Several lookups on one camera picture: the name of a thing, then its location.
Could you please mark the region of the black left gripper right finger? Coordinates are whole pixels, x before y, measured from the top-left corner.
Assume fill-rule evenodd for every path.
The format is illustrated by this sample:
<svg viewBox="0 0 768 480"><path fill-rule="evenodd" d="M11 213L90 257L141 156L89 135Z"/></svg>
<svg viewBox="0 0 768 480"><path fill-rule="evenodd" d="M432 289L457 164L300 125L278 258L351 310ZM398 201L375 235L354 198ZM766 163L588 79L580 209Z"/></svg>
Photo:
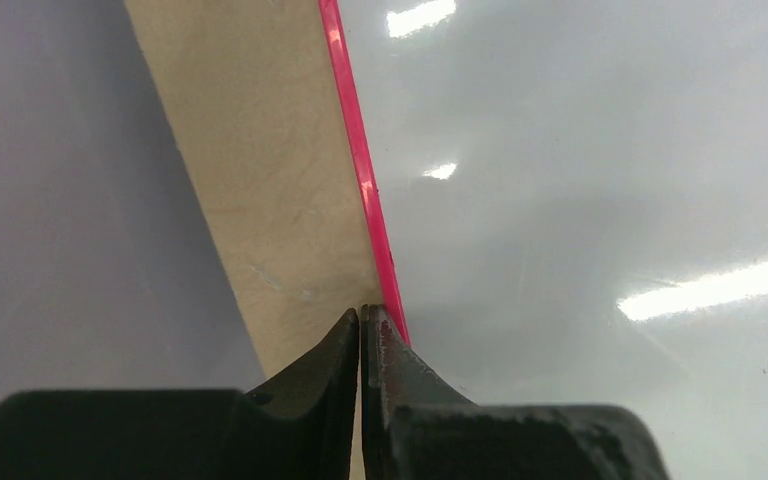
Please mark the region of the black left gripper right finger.
<svg viewBox="0 0 768 480"><path fill-rule="evenodd" d="M362 449L369 479L666 479L656 442L612 405L480 406L360 313Z"/></svg>

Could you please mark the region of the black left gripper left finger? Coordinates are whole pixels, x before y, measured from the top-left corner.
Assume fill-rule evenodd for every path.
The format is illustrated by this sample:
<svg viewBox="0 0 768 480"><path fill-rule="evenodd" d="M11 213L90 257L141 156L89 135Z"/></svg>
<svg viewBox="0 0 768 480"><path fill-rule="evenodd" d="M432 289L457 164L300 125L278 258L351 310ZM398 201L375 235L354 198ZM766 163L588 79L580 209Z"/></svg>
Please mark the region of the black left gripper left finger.
<svg viewBox="0 0 768 480"><path fill-rule="evenodd" d="M345 479L359 319L234 389L34 390L0 402L0 479Z"/></svg>

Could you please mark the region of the white board with pink rim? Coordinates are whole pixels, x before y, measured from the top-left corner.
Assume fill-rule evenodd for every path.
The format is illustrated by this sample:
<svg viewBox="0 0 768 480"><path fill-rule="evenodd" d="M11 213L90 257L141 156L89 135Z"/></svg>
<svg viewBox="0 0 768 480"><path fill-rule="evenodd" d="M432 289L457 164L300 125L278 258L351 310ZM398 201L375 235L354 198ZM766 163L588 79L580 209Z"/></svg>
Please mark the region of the white board with pink rim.
<svg viewBox="0 0 768 480"><path fill-rule="evenodd" d="M324 1L385 301L479 404L768 479L768 1Z"/></svg>

